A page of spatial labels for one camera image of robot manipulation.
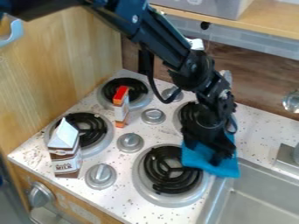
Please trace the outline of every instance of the wooden shelf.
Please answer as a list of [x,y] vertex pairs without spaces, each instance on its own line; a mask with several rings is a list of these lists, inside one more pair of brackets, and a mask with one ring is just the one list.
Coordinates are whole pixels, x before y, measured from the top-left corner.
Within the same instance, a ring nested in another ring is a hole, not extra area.
[[153,7],[168,15],[181,18],[206,21],[284,38],[299,39],[298,4],[281,3],[275,0],[255,0],[236,21],[158,5],[153,5]]

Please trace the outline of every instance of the carton label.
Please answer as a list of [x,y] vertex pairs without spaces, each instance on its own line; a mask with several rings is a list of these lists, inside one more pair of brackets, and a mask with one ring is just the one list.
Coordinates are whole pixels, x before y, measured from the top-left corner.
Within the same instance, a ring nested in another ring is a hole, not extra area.
[[53,160],[52,167],[55,173],[68,173],[68,172],[76,172],[81,168],[82,157],[81,150],[78,149],[77,153],[74,157],[68,159],[61,160]]
[[122,122],[129,112],[129,96],[123,100],[123,104],[120,107],[115,106],[115,120]]

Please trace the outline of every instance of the wooden panel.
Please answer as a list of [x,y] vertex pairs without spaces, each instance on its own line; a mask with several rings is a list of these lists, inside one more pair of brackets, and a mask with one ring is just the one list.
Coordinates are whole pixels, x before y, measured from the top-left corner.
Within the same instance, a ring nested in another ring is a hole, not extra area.
[[82,201],[72,194],[65,192],[55,185],[50,184],[47,181],[29,173],[28,171],[14,165],[14,170],[18,173],[20,178],[20,184],[23,191],[29,191],[31,189],[31,183],[38,181],[44,184],[54,195],[54,205],[62,212],[74,217],[76,220],[82,223],[104,223],[104,224],[120,224],[121,222],[115,218],[103,213],[101,210],[90,206],[85,201]]
[[122,66],[135,73],[138,73],[138,50],[137,44],[122,36]]
[[0,145],[9,153],[122,67],[120,35],[84,9],[24,23],[0,48]]
[[299,39],[298,4],[281,3],[275,0],[254,0],[239,20],[236,21],[158,5],[153,5],[153,7],[166,14],[181,18],[206,21],[217,25],[262,32],[284,38]]
[[[236,102],[299,121],[298,115],[282,106],[283,96],[299,87],[299,61],[213,42],[207,53],[215,59],[217,70],[232,71]],[[155,57],[155,77],[171,82],[167,70]]]

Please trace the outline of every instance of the faucet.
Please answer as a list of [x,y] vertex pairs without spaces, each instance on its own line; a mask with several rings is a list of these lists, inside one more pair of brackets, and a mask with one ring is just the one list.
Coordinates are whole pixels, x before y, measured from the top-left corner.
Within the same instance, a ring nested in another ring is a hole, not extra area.
[[299,114],[299,89],[288,93],[282,100],[283,107],[295,114]]
[[[283,107],[295,114],[299,114],[299,89],[288,93],[282,100]],[[296,147],[281,144],[275,160],[275,167],[299,174],[299,143]]]

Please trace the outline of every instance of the speckled countertop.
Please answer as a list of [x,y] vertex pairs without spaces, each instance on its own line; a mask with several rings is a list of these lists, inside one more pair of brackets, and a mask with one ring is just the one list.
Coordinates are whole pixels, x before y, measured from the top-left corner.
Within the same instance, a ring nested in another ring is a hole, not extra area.
[[[121,70],[117,75],[136,75]],[[162,92],[172,84],[156,80],[157,88]],[[156,97],[150,105],[131,113],[130,125],[124,129],[115,129],[112,143],[100,154],[87,158],[83,162],[80,178],[55,178],[52,172],[51,160],[44,143],[44,131],[40,131],[27,142],[16,148],[9,160],[29,172],[49,181],[57,187],[86,201],[103,212],[125,223],[196,223],[201,208],[209,190],[196,203],[180,207],[165,208],[155,206],[145,200],[135,190],[131,180],[131,169],[135,158],[142,151],[156,144],[180,144],[182,137],[172,123],[174,111],[184,102],[194,100],[194,95],[184,93],[184,99],[171,105],[162,104]],[[161,109],[167,116],[166,121],[159,125],[145,124],[140,114],[149,108]],[[70,108],[67,113],[89,111],[105,116],[111,122],[114,120],[112,111],[104,110],[96,100],[96,90],[89,96]],[[236,134],[236,145],[239,157],[258,165],[273,168],[273,163],[280,144],[295,146],[299,141],[299,122],[274,115],[256,108],[239,104],[236,117],[239,131]],[[134,154],[126,154],[116,148],[116,140],[124,133],[135,132],[142,136],[145,144],[142,150]],[[103,191],[89,188],[84,180],[88,168],[98,163],[112,165],[117,171],[115,184]]]

